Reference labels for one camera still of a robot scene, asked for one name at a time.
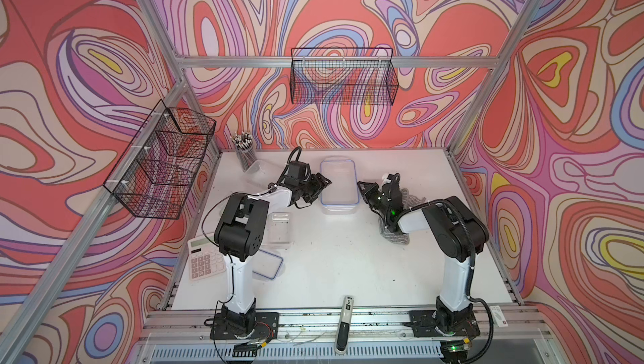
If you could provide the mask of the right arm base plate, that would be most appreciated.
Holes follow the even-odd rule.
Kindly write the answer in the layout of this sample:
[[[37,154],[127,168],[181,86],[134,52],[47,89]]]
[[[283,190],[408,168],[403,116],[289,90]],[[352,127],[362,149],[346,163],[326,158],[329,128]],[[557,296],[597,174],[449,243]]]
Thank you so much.
[[[447,337],[474,339],[481,335],[473,310],[412,310],[405,327],[415,337]]]

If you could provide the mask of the small clear box blue lid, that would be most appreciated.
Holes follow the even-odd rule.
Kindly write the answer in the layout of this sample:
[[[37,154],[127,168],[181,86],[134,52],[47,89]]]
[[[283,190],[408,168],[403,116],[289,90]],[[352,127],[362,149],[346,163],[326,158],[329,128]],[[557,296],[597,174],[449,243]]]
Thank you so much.
[[[273,249],[286,249],[292,243],[293,220],[290,213],[270,213],[268,216],[263,246]]]

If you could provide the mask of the grey striped cloth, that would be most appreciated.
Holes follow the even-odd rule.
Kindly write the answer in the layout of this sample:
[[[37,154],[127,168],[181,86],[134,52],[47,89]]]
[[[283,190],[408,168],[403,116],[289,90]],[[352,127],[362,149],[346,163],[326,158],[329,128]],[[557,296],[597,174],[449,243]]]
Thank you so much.
[[[409,210],[413,207],[422,205],[428,201],[426,197],[419,197],[413,195],[408,188],[402,188],[402,204],[404,210]],[[382,219],[379,220],[379,234],[389,243],[397,246],[407,246],[410,243],[410,237],[404,233],[402,228],[403,218],[398,220],[395,225],[386,227]]]

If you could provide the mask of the small blue rimmed lid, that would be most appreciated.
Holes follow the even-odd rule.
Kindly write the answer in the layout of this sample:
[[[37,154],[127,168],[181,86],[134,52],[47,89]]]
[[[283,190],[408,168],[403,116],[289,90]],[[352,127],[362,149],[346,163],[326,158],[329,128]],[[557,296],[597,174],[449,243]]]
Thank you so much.
[[[283,257],[263,249],[253,256],[253,273],[263,280],[275,280],[283,266]]]

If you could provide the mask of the large clear box blue lid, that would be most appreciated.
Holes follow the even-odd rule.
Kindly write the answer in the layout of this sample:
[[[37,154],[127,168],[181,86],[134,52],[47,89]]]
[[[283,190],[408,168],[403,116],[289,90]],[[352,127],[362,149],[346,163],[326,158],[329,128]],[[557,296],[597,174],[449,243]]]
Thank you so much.
[[[320,174],[331,181],[320,194],[323,213],[354,214],[361,200],[355,162],[344,156],[329,157],[320,163]]]

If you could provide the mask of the clear lunch box green lid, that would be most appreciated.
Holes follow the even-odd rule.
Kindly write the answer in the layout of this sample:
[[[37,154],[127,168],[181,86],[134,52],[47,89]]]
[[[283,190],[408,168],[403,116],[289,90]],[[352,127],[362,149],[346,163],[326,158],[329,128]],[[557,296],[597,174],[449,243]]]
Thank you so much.
[[[261,172],[263,170],[264,162],[261,159],[258,159],[251,164],[251,166],[248,167],[248,169],[245,171],[247,175],[253,175],[255,173]]]

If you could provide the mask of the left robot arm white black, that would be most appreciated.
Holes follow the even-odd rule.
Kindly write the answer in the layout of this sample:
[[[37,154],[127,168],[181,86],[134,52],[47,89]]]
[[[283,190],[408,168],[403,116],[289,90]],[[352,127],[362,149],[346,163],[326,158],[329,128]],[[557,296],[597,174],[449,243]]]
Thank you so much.
[[[221,302],[224,325],[246,334],[255,327],[252,260],[262,246],[269,216],[298,201],[311,205],[331,184],[326,176],[313,173],[309,164],[290,161],[265,191],[234,192],[225,199],[212,239],[226,264],[228,297]]]

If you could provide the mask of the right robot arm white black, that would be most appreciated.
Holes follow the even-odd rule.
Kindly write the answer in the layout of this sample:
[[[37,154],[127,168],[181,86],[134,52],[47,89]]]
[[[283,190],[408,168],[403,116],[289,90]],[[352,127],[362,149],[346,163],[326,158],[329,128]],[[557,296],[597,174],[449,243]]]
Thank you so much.
[[[481,220],[457,196],[404,206],[400,175],[393,174],[382,185],[359,181],[363,201],[375,213],[382,233],[404,238],[410,233],[430,231],[445,257],[442,289],[436,299],[430,325],[441,335],[452,336],[473,315],[471,296],[476,256],[489,240]]]

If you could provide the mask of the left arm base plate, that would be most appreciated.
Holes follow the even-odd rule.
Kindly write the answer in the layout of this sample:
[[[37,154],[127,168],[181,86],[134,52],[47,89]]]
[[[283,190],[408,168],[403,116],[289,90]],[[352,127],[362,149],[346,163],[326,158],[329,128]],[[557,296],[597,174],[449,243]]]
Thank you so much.
[[[256,314],[255,321],[236,323],[226,319],[222,313],[216,313],[214,317],[204,320],[204,326],[210,329],[213,341],[270,341],[278,336],[279,319],[278,312],[269,311]]]

